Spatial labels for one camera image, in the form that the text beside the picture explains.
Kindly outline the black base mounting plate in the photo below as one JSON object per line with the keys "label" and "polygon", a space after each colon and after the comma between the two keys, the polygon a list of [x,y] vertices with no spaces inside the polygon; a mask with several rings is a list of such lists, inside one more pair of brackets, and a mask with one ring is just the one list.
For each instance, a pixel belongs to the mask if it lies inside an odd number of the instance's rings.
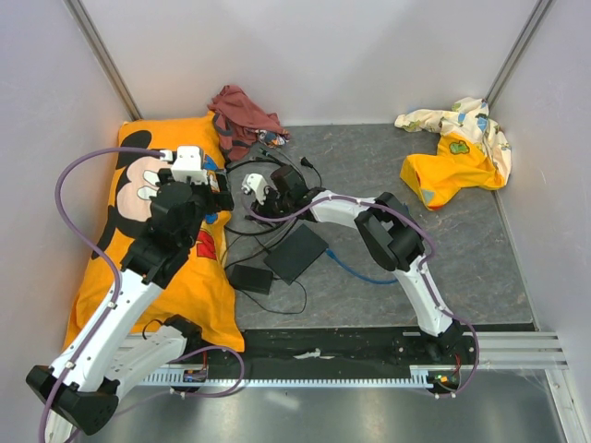
{"label": "black base mounting plate", "polygon": [[245,364],[258,361],[384,361],[391,365],[467,368],[476,360],[472,335],[430,338],[417,327],[246,329]]}

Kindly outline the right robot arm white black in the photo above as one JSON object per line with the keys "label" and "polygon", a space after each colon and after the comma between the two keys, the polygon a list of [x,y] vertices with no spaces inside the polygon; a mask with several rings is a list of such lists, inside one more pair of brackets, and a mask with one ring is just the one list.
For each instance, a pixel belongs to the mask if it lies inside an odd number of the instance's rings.
{"label": "right robot arm white black", "polygon": [[261,222],[300,219],[357,230],[371,257],[392,273],[414,308],[424,355],[440,364],[455,354],[463,330],[428,268],[434,243],[393,194],[355,198],[321,186],[309,188],[291,166],[273,172],[271,180],[260,174],[243,179],[242,191],[254,196],[251,216]]}

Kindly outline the yellow patterned children's garment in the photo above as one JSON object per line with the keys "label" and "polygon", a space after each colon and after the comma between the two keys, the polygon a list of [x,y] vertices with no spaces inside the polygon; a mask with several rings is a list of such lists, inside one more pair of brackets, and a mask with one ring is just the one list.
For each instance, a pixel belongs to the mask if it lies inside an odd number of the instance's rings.
{"label": "yellow patterned children's garment", "polygon": [[463,98],[449,110],[419,109],[400,114],[394,125],[408,133],[440,136],[434,154],[410,154],[401,179],[428,210],[445,206],[463,188],[505,187],[512,171],[512,146],[489,117],[484,99]]}

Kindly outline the black power adapter brick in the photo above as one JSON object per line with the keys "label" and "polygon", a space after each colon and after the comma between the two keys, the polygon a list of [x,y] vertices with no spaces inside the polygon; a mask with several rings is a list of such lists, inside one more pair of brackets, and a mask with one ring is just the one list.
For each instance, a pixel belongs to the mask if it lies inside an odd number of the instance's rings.
{"label": "black power adapter brick", "polygon": [[235,265],[229,282],[236,290],[268,295],[273,283],[273,272],[268,269]]}

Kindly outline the right aluminium corner post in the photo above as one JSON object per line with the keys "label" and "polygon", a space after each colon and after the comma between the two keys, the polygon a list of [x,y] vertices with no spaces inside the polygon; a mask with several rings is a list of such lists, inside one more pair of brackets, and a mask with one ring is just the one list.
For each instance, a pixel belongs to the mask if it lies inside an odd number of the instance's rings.
{"label": "right aluminium corner post", "polygon": [[553,0],[537,0],[535,2],[534,7],[525,21],[525,24],[521,28],[513,43],[513,46],[505,57],[500,70],[493,79],[490,88],[488,89],[486,101],[490,109],[493,108],[498,98],[501,96],[521,58],[524,56],[527,47],[531,41],[533,41],[538,28],[542,24],[553,4]]}

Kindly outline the aluminium corner post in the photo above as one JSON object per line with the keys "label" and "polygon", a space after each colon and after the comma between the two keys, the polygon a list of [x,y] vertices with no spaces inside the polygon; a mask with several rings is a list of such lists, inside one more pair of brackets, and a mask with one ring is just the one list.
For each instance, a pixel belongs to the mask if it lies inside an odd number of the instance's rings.
{"label": "aluminium corner post", "polygon": [[142,119],[142,113],[84,3],[80,0],[65,0],[64,4],[76,21],[128,116],[133,121]]}
{"label": "aluminium corner post", "polygon": [[505,57],[500,70],[493,79],[490,88],[488,89],[486,101],[490,109],[493,108],[498,98],[501,96],[521,58],[524,56],[527,47],[531,41],[533,41],[538,28],[542,24],[553,4],[553,0],[537,0],[535,2],[534,7],[525,21],[525,24],[521,28],[513,43],[513,46]]}

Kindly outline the orange Mickey Mouse pillow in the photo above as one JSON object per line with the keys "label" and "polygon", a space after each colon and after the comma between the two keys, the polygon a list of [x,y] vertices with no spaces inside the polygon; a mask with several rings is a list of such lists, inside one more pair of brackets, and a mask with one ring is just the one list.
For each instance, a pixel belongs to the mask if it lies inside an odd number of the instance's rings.
{"label": "orange Mickey Mouse pillow", "polygon": [[162,292],[132,327],[181,316],[204,341],[236,352],[245,342],[235,323],[235,291],[223,268],[224,227],[234,205],[226,186],[214,113],[125,123],[107,205],[107,222],[71,309],[70,346],[115,287],[138,280]]}

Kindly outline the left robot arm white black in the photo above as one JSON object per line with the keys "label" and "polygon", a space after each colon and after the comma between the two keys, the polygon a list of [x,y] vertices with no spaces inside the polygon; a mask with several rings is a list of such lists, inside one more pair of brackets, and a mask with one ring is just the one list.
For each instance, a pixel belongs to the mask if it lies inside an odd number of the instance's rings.
{"label": "left robot arm white black", "polygon": [[[69,442],[74,429],[97,433],[120,401],[157,368],[199,359],[200,327],[181,315],[167,318],[155,334],[126,353],[118,350],[187,263],[205,217],[233,207],[226,183],[160,178],[147,225],[121,264],[111,267],[114,283],[87,325],[50,365],[36,365],[27,374],[28,386],[44,404],[39,441]],[[54,419],[66,426],[61,437],[47,434]]]}

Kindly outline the left aluminium corner post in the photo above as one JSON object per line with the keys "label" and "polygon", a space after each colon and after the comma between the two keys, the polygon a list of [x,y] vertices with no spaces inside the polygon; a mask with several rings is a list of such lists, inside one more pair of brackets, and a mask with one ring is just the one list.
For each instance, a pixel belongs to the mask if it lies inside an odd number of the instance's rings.
{"label": "left aluminium corner post", "polygon": [[80,0],[65,0],[64,4],[76,21],[128,116],[133,121],[142,119],[142,113],[84,3]]}

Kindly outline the maroon crumpled garment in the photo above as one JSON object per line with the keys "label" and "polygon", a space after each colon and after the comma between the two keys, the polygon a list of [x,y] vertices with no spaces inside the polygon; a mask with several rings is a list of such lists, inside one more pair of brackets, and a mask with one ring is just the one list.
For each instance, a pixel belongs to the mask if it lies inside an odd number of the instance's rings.
{"label": "maroon crumpled garment", "polygon": [[208,110],[227,162],[243,159],[256,143],[275,149],[290,139],[278,115],[266,113],[237,85],[225,85],[211,99]]}

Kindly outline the black network switch box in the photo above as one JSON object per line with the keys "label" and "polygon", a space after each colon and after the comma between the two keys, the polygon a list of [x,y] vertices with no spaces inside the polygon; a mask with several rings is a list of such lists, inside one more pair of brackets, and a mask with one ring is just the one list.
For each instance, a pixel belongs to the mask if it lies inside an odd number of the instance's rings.
{"label": "black network switch box", "polygon": [[273,249],[263,263],[282,281],[292,284],[328,247],[318,234],[301,225]]}

